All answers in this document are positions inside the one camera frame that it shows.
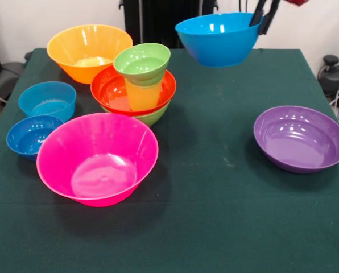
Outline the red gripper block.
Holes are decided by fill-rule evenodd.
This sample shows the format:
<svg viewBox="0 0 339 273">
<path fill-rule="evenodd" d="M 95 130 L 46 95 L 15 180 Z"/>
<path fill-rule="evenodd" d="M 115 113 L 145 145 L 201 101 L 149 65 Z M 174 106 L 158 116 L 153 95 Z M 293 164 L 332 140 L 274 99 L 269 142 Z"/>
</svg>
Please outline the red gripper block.
<svg viewBox="0 0 339 273">
<path fill-rule="evenodd" d="M 291 3 L 293 5 L 297 5 L 297 6 L 302 6 L 303 4 L 307 3 L 308 0 L 288 0 L 288 3 Z M 260 26 L 258 28 L 258 34 L 259 35 L 266 35 L 271 22 L 277 12 L 277 9 L 279 7 L 280 4 L 280 0 L 272 0 L 271 6 L 270 6 L 270 10 L 269 12 L 264 15 L 264 5 L 266 3 L 266 0 L 259 0 L 255 11 L 253 13 L 253 16 L 251 18 L 251 21 L 249 23 L 249 27 L 258 25 L 260 23 Z"/>
</svg>

